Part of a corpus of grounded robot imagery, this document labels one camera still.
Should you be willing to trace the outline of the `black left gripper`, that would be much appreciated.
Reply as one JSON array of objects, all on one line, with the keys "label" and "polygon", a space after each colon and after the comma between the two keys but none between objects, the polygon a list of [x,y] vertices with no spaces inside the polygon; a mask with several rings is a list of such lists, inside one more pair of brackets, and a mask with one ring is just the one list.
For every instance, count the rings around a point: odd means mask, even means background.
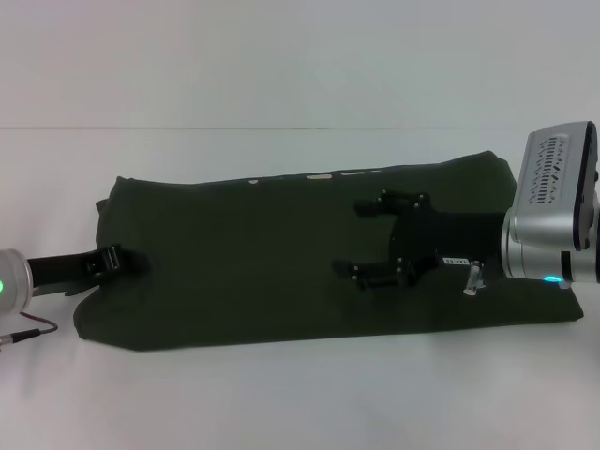
[{"label": "black left gripper", "polygon": [[150,270],[140,252],[113,245],[94,251],[27,260],[33,280],[33,295],[63,293],[73,296],[99,283],[138,276]]}]

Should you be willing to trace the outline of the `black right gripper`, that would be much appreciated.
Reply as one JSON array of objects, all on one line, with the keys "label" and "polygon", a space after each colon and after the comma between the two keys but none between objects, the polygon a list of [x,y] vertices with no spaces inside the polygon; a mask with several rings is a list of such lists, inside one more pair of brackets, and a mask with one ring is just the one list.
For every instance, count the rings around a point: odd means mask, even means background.
[{"label": "black right gripper", "polygon": [[383,189],[375,200],[357,200],[360,218],[397,216],[385,262],[333,260],[332,270],[359,290],[413,286],[427,271],[477,262],[486,282],[504,277],[501,237],[504,213],[449,213],[428,205],[425,192]]}]

